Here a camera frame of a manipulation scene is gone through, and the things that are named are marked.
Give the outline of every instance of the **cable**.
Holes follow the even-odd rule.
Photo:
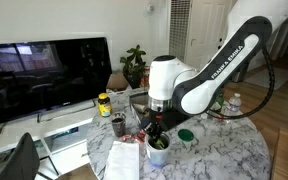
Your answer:
[[[247,113],[244,113],[244,114],[241,114],[241,115],[237,115],[237,116],[226,116],[224,114],[221,114],[221,113],[216,113],[220,116],[222,116],[223,118],[221,119],[230,119],[230,120],[237,120],[237,119],[241,119],[241,118],[244,118],[244,117],[248,117],[248,116],[251,116],[253,115],[254,113],[258,112],[259,110],[261,110],[267,103],[268,101],[270,100],[270,98],[272,97],[273,95],[273,92],[274,92],[274,86],[275,86],[275,75],[274,75],[274,69],[273,69],[273,66],[272,66],[272,60],[268,54],[268,51],[266,49],[266,46],[263,47],[262,49],[262,53],[264,55],[264,59],[265,59],[265,62],[266,62],[266,65],[267,65],[267,70],[268,70],[268,74],[269,74],[269,78],[270,78],[270,86],[269,86],[269,89],[268,89],[268,92],[266,94],[266,97],[264,98],[264,100],[262,101],[262,103],[260,105],[258,105],[255,109],[247,112]],[[218,118],[210,113],[207,113],[208,115],[212,116],[212,117],[215,117],[215,118]]]

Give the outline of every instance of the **potted plant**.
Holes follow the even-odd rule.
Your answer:
[[[146,62],[143,61],[142,55],[146,55],[145,51],[140,50],[140,45],[126,51],[131,55],[121,57],[120,62],[124,63],[123,74],[133,89],[138,88],[143,76],[143,70]]]

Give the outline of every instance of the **black television screen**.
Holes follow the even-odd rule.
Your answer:
[[[111,73],[106,38],[0,44],[0,122],[96,98]]]

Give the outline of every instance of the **marble table top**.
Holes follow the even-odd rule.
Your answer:
[[[129,95],[141,93],[137,89],[122,95],[110,96],[114,112],[124,112],[127,133],[136,134],[139,127],[130,110]],[[180,129],[194,134],[191,142],[179,139]],[[271,161],[267,145],[247,118],[219,123],[216,120],[193,117],[166,132],[171,139],[167,165],[150,165],[145,145],[140,144],[140,179],[260,179],[270,178]],[[104,178],[105,164],[114,135],[110,118],[97,114],[88,131],[87,149],[91,167],[98,179]]]

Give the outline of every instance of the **white paper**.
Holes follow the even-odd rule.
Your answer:
[[[105,180],[139,179],[139,145],[113,142],[106,162]]]

